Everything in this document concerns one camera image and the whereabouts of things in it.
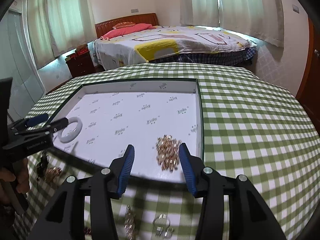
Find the person left hand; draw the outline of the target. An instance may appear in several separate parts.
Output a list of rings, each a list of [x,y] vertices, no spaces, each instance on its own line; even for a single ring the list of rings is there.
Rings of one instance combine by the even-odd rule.
[[[22,165],[16,171],[16,174],[13,174],[5,168],[1,168],[1,179],[3,179],[6,182],[17,181],[17,192],[22,194],[27,193],[30,190],[28,159],[24,158],[22,160]]]

